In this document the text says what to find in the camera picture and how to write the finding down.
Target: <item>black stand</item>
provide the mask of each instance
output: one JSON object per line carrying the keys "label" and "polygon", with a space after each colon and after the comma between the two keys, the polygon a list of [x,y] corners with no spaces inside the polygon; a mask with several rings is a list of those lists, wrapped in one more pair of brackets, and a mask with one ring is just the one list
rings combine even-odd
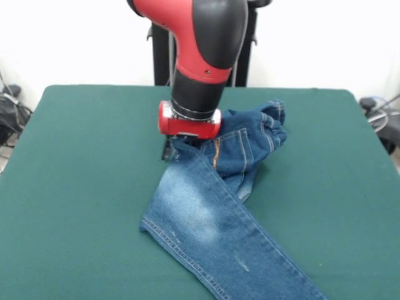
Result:
{"label": "black stand", "polygon": [[[248,81],[249,61],[251,55],[251,44],[257,43],[254,38],[257,24],[257,8],[267,6],[272,0],[248,0],[249,18],[247,24],[246,36],[242,51],[237,60],[237,73],[235,86],[245,87]],[[153,46],[153,61],[154,61],[154,85],[167,86],[170,83],[169,78],[169,34],[168,31],[155,25],[151,26],[151,37]],[[232,86],[232,74],[230,75],[227,86]]]}

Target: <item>jeans seam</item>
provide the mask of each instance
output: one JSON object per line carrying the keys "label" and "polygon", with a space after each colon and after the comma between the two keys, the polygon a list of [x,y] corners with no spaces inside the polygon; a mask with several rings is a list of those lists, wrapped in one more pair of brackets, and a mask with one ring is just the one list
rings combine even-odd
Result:
{"label": "jeans seam", "polygon": [[197,273],[204,278],[204,280],[217,292],[217,294],[224,300],[229,300],[231,297],[226,291],[219,285],[219,283],[208,274],[201,266],[196,264],[178,245],[176,245],[168,235],[152,222],[147,217],[143,217],[143,222],[147,224],[158,236],[172,249],[180,258],[187,262]]}
{"label": "jeans seam", "polygon": [[[203,165],[205,165],[206,169],[210,170],[210,168],[209,168],[210,166],[208,166],[208,165],[201,159],[201,156],[200,156],[196,151],[194,151],[194,150],[192,150],[192,149],[188,149],[188,151],[194,153],[194,155],[196,155],[196,156],[200,159],[201,163],[202,163]],[[213,168],[211,168],[211,170],[212,170],[212,171],[211,171],[211,174],[214,176],[215,179],[217,179],[217,181],[222,180],[220,177],[217,177],[217,176],[216,176],[216,174],[213,172],[213,171],[214,171]],[[224,191],[225,191],[225,193],[228,195],[228,197],[231,198],[233,201],[235,201],[235,199],[233,198],[231,192],[227,189],[227,187],[226,187],[225,185],[223,185],[223,184],[221,185],[221,187],[224,189]],[[252,223],[254,223],[253,220],[246,214],[245,210],[243,209],[243,207],[242,207],[241,205],[239,205],[238,208],[244,213],[244,215],[245,215],[245,217],[246,217],[247,219],[249,219]],[[276,247],[275,243],[272,242],[272,241],[265,235],[265,232],[264,232],[263,230],[261,230],[261,228],[259,227],[258,224],[256,224],[256,227],[257,227],[257,229],[259,230],[259,232],[262,234],[262,236],[264,237],[264,239],[272,246],[273,250],[280,256],[280,258],[284,259],[285,262],[286,262],[289,266],[291,266],[291,267],[297,272],[297,274],[298,274],[300,277],[302,277],[305,281],[309,281],[308,277],[307,277],[305,274],[303,274],[303,272],[301,272],[301,271],[297,268],[297,266],[294,265],[288,258],[286,258],[286,256]],[[326,298],[323,296],[323,294],[322,294],[316,287],[314,287],[314,286],[309,286],[309,288],[311,288],[316,294],[318,294],[318,296],[320,296],[321,299],[326,299]]]}
{"label": "jeans seam", "polygon": [[[219,136],[218,138],[219,138],[220,141],[222,142],[223,140],[225,140],[225,139],[227,139],[227,138],[231,138],[232,136],[235,136],[235,135],[238,134],[238,133],[240,134],[240,133],[243,132],[243,131],[247,131],[247,129],[246,129],[245,127],[243,127],[243,128],[241,128],[241,129],[238,129],[238,130],[231,131],[231,132],[229,132],[229,133],[223,134],[222,136]],[[202,147],[202,148],[206,148],[206,146],[207,146],[208,144],[211,144],[214,140],[215,140],[215,139],[210,139],[210,140],[208,140],[208,141],[202,143],[202,144],[201,144],[201,147]]]}
{"label": "jeans seam", "polygon": [[242,173],[243,173],[246,170],[246,168],[248,167],[248,158],[247,158],[247,155],[246,155],[246,150],[244,149],[242,133],[240,132],[237,136],[239,136],[240,147],[242,149],[243,158],[244,158],[244,166],[243,166],[243,170],[242,170]]}
{"label": "jeans seam", "polygon": [[266,137],[266,139],[268,140],[270,152],[273,152],[274,151],[274,143],[271,140],[271,137],[265,132],[265,128],[264,128],[264,125],[265,125],[266,121],[267,121],[267,115],[266,114],[262,114],[262,121],[261,121],[261,125],[260,125],[261,132]]}
{"label": "jeans seam", "polygon": [[253,153],[253,150],[251,149],[251,143],[250,143],[250,140],[249,140],[249,133],[248,133],[247,129],[246,129],[246,135],[243,136],[243,138],[246,139],[246,143],[247,143],[247,146],[249,148],[249,151],[248,151],[249,156],[246,157],[247,158],[247,163],[250,161],[251,164],[254,164],[254,153]]}

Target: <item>white wall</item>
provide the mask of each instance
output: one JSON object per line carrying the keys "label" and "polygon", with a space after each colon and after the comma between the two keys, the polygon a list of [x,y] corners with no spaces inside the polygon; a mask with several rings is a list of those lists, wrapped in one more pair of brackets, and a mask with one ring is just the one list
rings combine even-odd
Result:
{"label": "white wall", "polygon": [[[51,84],[153,84],[150,22],[126,0],[0,0],[0,11],[0,68],[32,108]],[[248,84],[390,98],[398,12],[393,0],[274,0],[259,10]]]}

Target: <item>blue jeans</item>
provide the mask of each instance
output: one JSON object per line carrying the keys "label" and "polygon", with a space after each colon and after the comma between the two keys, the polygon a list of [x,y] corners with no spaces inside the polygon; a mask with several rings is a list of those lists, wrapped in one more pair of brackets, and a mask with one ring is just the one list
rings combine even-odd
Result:
{"label": "blue jeans", "polygon": [[246,209],[259,164],[286,140],[283,103],[228,111],[219,136],[174,154],[142,217],[216,299],[326,299]]}

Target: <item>green tablecloth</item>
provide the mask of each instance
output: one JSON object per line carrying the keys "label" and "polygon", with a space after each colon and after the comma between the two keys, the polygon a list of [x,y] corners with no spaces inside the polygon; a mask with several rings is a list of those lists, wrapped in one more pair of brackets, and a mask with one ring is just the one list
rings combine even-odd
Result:
{"label": "green tablecloth", "polygon": [[[272,98],[288,139],[247,206],[330,299],[399,299],[400,180],[353,96],[228,88],[220,107]],[[162,99],[168,87],[46,89],[0,180],[1,300],[211,299],[138,231],[166,167]]]}

